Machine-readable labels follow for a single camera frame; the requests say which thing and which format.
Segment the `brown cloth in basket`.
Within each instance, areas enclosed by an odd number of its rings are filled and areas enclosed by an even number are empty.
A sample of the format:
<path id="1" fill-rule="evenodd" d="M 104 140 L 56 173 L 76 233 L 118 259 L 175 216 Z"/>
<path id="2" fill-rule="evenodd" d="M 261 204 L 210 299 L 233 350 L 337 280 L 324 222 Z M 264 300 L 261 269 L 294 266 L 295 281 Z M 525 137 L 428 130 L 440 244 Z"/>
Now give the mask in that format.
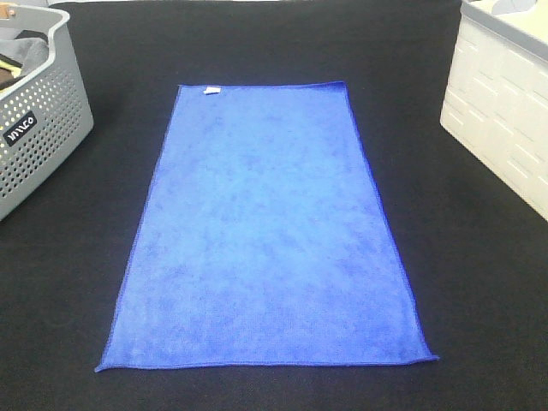
<path id="1" fill-rule="evenodd" d="M 19 79 L 14 77 L 14 74 L 5 69 L 0 68 L 0 91 L 7 89 L 10 86 L 13 86 Z"/>

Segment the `blue microfibre towel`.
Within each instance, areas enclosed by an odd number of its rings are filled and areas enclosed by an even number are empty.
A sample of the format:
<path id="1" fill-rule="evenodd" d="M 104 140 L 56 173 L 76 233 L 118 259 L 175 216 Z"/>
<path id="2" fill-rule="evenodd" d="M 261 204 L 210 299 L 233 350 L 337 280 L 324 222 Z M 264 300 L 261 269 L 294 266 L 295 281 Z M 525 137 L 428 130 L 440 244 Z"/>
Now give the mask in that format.
<path id="1" fill-rule="evenodd" d="M 181 86 L 98 370 L 432 359 L 346 85 Z"/>

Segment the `white plastic storage crate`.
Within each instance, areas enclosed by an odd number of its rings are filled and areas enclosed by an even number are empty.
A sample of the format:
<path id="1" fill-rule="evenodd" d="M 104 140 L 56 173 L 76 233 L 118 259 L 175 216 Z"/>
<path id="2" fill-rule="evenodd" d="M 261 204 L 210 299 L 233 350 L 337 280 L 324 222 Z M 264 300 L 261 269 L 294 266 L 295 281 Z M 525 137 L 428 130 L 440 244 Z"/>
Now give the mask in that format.
<path id="1" fill-rule="evenodd" d="M 547 216 L 547 3 L 464 1 L 440 123 Z"/>

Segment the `grey folded cloth in basket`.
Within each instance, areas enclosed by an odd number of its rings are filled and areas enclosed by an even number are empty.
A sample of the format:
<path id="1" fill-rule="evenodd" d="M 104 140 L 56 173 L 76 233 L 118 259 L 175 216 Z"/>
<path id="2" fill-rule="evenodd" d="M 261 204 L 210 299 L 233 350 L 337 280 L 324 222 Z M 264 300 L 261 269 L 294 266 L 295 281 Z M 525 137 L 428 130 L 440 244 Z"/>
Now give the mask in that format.
<path id="1" fill-rule="evenodd" d="M 48 57 L 48 44 L 40 38 L 1 40 L 1 62 L 20 69 L 23 74 L 38 68 Z"/>

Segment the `yellow and black cloth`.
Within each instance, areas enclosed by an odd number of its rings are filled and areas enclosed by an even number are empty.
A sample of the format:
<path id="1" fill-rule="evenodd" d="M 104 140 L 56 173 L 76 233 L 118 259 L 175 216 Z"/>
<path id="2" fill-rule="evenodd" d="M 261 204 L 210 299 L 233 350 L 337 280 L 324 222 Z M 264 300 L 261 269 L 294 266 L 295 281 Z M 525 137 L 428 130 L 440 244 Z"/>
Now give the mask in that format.
<path id="1" fill-rule="evenodd" d="M 17 78 L 21 75 L 22 64 L 10 57 L 1 55 L 1 69 L 10 72 L 13 78 Z"/>

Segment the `grey perforated plastic basket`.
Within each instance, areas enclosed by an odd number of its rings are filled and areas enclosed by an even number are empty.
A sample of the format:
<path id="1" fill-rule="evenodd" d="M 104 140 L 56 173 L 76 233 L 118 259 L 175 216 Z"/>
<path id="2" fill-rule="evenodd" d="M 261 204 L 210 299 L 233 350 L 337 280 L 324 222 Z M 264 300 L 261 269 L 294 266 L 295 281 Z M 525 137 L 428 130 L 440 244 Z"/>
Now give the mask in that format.
<path id="1" fill-rule="evenodd" d="M 1 26 L 43 33 L 45 63 L 1 94 L 1 215 L 8 216 L 86 138 L 93 118 L 60 9 L 8 3 L 16 11 Z"/>

